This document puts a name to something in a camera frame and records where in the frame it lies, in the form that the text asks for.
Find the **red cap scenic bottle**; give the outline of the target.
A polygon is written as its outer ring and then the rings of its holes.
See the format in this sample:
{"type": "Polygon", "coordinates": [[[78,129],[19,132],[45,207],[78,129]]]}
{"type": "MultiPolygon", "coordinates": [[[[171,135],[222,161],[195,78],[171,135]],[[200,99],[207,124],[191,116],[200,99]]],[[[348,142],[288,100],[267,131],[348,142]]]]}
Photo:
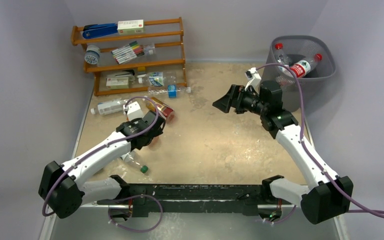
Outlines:
{"type": "Polygon", "coordinates": [[[275,61],[278,64],[282,64],[285,67],[278,66],[278,69],[280,72],[284,73],[285,75],[291,77],[292,74],[287,70],[287,68],[291,67],[293,64],[293,61],[291,58],[285,53],[284,51],[284,45],[282,43],[276,43],[274,45],[274,51],[273,55],[275,58],[275,61]]]}

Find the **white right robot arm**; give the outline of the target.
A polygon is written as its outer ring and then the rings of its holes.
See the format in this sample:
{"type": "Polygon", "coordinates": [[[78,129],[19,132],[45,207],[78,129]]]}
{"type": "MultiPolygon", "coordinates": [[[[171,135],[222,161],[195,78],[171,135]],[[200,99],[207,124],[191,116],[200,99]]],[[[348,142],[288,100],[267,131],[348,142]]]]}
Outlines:
{"type": "Polygon", "coordinates": [[[260,196],[268,204],[278,199],[300,207],[306,219],[316,225],[346,213],[354,184],[348,176],[340,177],[312,146],[305,146],[306,137],[294,115],[283,107],[283,91],[273,80],[260,84],[259,92],[252,86],[231,85],[227,93],[213,102],[213,107],[228,113],[250,112],[260,117],[263,128],[287,151],[301,171],[306,185],[293,183],[283,176],[266,178],[260,196]]]}

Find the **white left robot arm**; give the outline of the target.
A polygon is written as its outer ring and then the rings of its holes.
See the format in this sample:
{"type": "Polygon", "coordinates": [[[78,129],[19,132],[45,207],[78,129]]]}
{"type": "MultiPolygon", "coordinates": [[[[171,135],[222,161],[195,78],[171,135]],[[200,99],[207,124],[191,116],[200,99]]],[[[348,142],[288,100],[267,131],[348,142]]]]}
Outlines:
{"type": "Polygon", "coordinates": [[[118,205],[129,199],[129,184],[120,176],[111,175],[104,180],[90,178],[109,163],[133,150],[148,146],[163,134],[166,121],[149,111],[120,124],[102,142],[71,160],[61,164],[48,163],[42,174],[38,194],[44,200],[42,214],[53,214],[60,219],[72,215],[82,205],[101,200],[112,200],[118,205]]]}

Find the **green label water bottle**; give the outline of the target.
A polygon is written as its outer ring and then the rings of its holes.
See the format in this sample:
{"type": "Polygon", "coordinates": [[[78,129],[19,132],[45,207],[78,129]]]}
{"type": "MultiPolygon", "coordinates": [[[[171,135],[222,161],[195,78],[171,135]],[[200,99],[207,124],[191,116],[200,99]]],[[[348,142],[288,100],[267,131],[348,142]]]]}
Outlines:
{"type": "Polygon", "coordinates": [[[146,174],[149,171],[149,167],[145,164],[145,162],[135,150],[121,155],[121,159],[124,163],[138,169],[142,174],[146,174]]]}

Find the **red label tea bottle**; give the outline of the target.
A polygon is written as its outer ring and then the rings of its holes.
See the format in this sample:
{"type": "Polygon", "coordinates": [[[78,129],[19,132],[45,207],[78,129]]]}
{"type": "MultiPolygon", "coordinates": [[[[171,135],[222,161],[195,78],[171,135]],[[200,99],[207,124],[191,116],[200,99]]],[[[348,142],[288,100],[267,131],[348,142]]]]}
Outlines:
{"type": "Polygon", "coordinates": [[[145,106],[151,110],[151,111],[156,111],[158,110],[159,114],[161,115],[162,118],[164,118],[164,120],[167,122],[167,123],[170,123],[174,118],[175,118],[175,111],[172,107],[168,106],[166,103],[164,103],[163,101],[159,100],[158,98],[156,97],[151,97],[150,98],[156,105],[156,107],[154,106],[153,103],[147,101],[147,100],[144,100],[145,101],[145,106]]]}

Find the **red cap water bottle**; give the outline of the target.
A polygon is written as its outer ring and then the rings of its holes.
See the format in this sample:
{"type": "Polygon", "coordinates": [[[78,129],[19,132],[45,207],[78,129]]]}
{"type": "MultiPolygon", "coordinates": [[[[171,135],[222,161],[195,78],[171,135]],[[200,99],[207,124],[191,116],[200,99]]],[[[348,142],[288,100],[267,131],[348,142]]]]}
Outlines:
{"type": "Polygon", "coordinates": [[[322,61],[323,56],[320,53],[316,53],[313,56],[305,57],[298,62],[294,63],[289,69],[297,78],[303,78],[311,71],[315,70],[317,65],[322,61]]]}

